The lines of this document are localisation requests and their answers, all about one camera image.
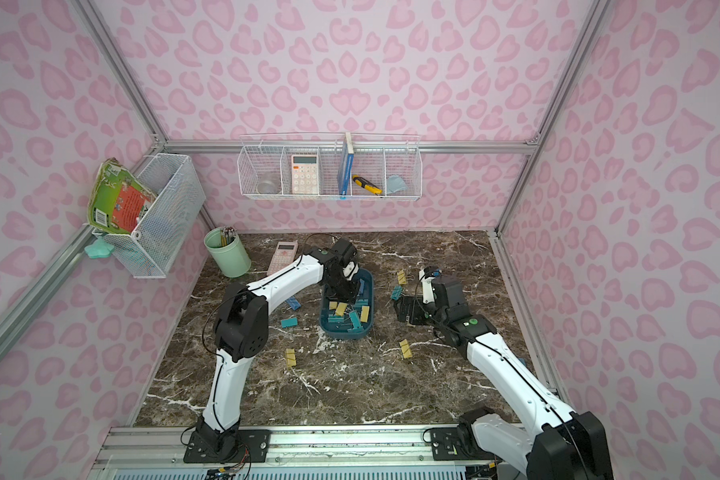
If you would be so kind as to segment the teal binder clip table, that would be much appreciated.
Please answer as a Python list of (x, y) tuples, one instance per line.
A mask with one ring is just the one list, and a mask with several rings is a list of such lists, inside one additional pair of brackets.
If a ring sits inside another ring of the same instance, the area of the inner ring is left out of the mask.
[(398, 285), (393, 289), (393, 291), (390, 295), (390, 298), (393, 301), (397, 301), (401, 298), (402, 294), (403, 294), (403, 287), (401, 285)]

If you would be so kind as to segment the teal plastic storage box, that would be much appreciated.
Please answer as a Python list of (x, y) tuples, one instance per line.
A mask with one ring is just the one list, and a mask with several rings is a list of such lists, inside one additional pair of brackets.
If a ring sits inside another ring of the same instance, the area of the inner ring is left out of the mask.
[(366, 269), (355, 275), (359, 289), (354, 302), (341, 303), (322, 291), (319, 325), (323, 332), (336, 340), (356, 340), (368, 335), (374, 323), (374, 279)]

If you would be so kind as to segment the blue binder clip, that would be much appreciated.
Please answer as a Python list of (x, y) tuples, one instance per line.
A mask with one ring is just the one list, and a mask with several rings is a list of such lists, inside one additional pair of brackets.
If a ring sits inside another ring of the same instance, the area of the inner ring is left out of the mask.
[(288, 298), (288, 299), (286, 300), (286, 303), (287, 303), (288, 306), (289, 306), (292, 310), (294, 310), (294, 311), (299, 310), (299, 309), (301, 308), (301, 304), (300, 304), (299, 301), (298, 301), (297, 299), (295, 299), (294, 297)]

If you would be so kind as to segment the yellow binder clip table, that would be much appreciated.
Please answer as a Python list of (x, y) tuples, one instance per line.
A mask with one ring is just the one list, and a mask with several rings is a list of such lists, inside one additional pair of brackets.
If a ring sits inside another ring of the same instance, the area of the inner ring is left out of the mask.
[(285, 350), (285, 361), (289, 368), (293, 368), (297, 365), (295, 350), (288, 348)]
[(403, 340), (399, 343), (402, 357), (404, 359), (410, 359), (412, 357), (411, 346), (407, 340)]

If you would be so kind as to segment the teal binder clip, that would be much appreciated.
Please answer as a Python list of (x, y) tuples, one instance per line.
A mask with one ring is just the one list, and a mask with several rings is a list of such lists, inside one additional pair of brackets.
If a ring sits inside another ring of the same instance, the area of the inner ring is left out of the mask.
[(282, 328), (290, 328), (298, 325), (298, 319), (295, 317), (284, 319), (280, 321)]

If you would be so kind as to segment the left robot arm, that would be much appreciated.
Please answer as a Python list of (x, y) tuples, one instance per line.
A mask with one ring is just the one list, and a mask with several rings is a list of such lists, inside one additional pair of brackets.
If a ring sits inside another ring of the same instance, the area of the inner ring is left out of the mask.
[(227, 459), (241, 444), (238, 434), (242, 394), (255, 357), (269, 337), (269, 315), (302, 290), (321, 285), (338, 302), (359, 293), (357, 249), (346, 239), (313, 247), (286, 267), (248, 284), (230, 284), (214, 323), (216, 368), (206, 407), (187, 449), (208, 458)]

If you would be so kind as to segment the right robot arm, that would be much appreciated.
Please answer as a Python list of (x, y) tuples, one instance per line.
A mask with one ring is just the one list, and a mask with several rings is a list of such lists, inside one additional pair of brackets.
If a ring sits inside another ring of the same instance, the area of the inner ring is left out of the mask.
[(419, 271), (420, 294), (397, 305), (402, 320), (429, 325), (481, 372), (511, 407), (513, 425), (488, 409), (464, 414), (459, 426), (474, 452), (493, 454), (528, 479), (611, 479), (602, 422), (558, 398), (513, 353), (498, 329), (471, 311), (461, 281), (434, 266)]

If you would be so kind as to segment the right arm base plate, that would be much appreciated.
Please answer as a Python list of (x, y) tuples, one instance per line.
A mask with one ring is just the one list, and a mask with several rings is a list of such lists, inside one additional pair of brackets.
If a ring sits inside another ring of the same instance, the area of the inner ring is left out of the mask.
[(431, 449), (435, 461), (482, 460), (490, 455), (482, 450), (464, 424), (455, 427), (430, 427), (422, 433), (422, 441)]

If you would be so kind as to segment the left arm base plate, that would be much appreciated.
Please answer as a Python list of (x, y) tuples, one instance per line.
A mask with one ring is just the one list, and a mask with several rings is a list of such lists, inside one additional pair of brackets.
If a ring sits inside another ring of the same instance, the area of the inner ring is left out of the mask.
[(186, 464), (236, 464), (243, 460), (264, 463), (272, 431), (243, 429), (219, 433), (213, 429), (194, 431), (186, 447)]

